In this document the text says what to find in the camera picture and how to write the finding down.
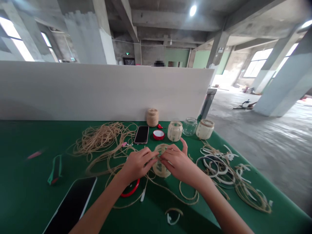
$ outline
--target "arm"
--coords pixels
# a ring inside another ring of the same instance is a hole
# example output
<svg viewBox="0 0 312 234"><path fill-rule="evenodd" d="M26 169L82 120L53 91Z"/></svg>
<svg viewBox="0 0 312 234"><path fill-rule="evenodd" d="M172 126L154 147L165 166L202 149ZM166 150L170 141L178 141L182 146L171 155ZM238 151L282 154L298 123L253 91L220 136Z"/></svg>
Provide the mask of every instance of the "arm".
<svg viewBox="0 0 312 234"><path fill-rule="evenodd" d="M113 205L124 189L132 181L146 175L152 165L157 162L157 158L152 158L158 154L159 152L151 152L148 147L139 152L130 153L125 165L119 173L114 176L113 180L88 209L81 220L73 227L70 234L98 234Z"/></svg>
<svg viewBox="0 0 312 234"><path fill-rule="evenodd" d="M188 146L182 138L181 141L182 151L173 144L161 156L165 167L174 177L192 186L203 196L224 233L253 233L219 192L211 178L187 157Z"/></svg>

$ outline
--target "smartphone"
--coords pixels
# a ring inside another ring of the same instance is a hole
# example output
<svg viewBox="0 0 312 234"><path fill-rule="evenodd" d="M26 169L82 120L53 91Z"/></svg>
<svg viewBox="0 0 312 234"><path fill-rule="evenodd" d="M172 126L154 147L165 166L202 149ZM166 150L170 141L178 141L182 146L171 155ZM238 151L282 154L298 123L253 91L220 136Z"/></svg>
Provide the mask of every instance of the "smartphone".
<svg viewBox="0 0 312 234"><path fill-rule="evenodd" d="M134 143L137 145L147 144L149 129L150 128L148 126L139 126L136 132L136 138L134 140Z"/></svg>
<svg viewBox="0 0 312 234"><path fill-rule="evenodd" d="M83 216L96 181L97 177L75 180L43 234L68 234Z"/></svg>

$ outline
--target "ceiling light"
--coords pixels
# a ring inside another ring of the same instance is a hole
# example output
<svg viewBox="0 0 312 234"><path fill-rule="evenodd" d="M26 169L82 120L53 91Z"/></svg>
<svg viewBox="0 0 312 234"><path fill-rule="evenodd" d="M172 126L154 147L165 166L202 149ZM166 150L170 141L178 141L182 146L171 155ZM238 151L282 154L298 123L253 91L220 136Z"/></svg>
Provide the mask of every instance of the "ceiling light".
<svg viewBox="0 0 312 234"><path fill-rule="evenodd" d="M311 24L312 24L312 20L309 20L309 21L305 22L305 23L301 26L301 28L306 28L306 27L310 26Z"/></svg>
<svg viewBox="0 0 312 234"><path fill-rule="evenodd" d="M191 7L191 10L189 11L189 15L193 16L193 15L195 15L195 12L196 12L196 6L194 5Z"/></svg>

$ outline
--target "concrete floor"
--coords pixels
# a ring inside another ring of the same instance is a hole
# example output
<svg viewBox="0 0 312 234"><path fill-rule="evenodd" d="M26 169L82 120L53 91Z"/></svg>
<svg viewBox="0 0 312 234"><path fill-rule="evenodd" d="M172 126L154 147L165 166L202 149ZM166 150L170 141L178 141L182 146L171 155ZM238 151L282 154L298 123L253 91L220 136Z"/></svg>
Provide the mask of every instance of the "concrete floor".
<svg viewBox="0 0 312 234"><path fill-rule="evenodd" d="M207 118L215 131L311 216L312 107L294 105L281 118L233 110L260 96L218 89Z"/></svg>

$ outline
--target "person's left hand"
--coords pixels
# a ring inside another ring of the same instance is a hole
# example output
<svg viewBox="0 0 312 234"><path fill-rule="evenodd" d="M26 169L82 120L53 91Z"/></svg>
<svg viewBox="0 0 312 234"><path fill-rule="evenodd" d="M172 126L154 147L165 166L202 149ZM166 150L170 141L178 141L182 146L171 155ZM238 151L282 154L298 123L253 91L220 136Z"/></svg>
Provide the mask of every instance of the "person's left hand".
<svg viewBox="0 0 312 234"><path fill-rule="evenodd" d="M132 181L147 174L150 168L157 162L157 155L159 155L159 152L151 152L148 147L145 147L139 152L131 152L118 174L126 184L130 184Z"/></svg>

